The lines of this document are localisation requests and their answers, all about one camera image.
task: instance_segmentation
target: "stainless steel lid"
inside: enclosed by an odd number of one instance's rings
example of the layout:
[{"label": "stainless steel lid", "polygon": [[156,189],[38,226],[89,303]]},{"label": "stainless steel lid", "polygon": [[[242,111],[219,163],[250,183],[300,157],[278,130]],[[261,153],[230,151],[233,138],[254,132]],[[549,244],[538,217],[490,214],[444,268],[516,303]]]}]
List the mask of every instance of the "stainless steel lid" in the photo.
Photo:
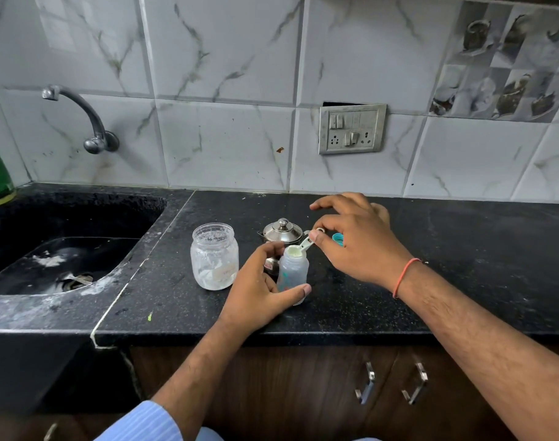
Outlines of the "stainless steel lid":
[{"label": "stainless steel lid", "polygon": [[290,223],[286,218],[280,218],[275,223],[268,224],[263,229],[263,237],[269,241],[283,241],[293,243],[302,237],[302,229]]}]

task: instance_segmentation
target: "blue sleeve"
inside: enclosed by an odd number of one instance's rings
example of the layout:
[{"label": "blue sleeve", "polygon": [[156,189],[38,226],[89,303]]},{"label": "blue sleeve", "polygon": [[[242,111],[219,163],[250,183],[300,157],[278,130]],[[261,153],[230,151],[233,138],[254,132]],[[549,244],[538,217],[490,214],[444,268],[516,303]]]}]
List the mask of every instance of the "blue sleeve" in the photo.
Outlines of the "blue sleeve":
[{"label": "blue sleeve", "polygon": [[183,441],[173,418],[159,404],[143,401],[112,424],[96,441]]}]

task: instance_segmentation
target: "black sink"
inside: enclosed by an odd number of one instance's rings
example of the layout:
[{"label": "black sink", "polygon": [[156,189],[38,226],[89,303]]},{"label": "black sink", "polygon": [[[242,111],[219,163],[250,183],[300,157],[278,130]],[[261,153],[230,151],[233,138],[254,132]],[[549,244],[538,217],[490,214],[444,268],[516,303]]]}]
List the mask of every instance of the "black sink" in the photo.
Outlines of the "black sink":
[{"label": "black sink", "polygon": [[0,295],[55,293],[98,281],[165,207],[162,198],[68,192],[34,194],[1,206]]}]

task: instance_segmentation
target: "white residue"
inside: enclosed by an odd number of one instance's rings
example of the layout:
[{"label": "white residue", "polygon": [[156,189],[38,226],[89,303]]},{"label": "white residue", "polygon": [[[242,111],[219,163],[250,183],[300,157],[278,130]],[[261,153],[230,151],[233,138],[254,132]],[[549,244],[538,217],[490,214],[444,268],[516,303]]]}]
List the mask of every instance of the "white residue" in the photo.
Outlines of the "white residue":
[{"label": "white residue", "polygon": [[33,255],[33,260],[44,267],[55,267],[61,265],[65,259],[60,255],[55,255],[55,257],[37,257]]}]

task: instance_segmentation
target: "chrome tap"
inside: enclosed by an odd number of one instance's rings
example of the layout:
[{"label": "chrome tap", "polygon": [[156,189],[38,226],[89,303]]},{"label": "chrome tap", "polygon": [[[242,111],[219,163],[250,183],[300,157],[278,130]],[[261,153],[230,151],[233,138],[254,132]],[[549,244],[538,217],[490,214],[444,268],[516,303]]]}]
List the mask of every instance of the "chrome tap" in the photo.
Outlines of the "chrome tap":
[{"label": "chrome tap", "polygon": [[43,99],[47,100],[59,100],[59,95],[64,95],[77,103],[82,110],[86,112],[90,118],[90,122],[92,122],[92,128],[94,129],[94,137],[84,141],[84,148],[88,153],[97,155],[103,150],[107,150],[108,152],[115,152],[118,150],[120,141],[116,137],[116,134],[104,129],[104,124],[102,124],[102,120],[98,116],[98,113],[96,113],[92,105],[87,103],[78,93],[61,85],[49,85],[47,88],[43,89],[41,95]]}]

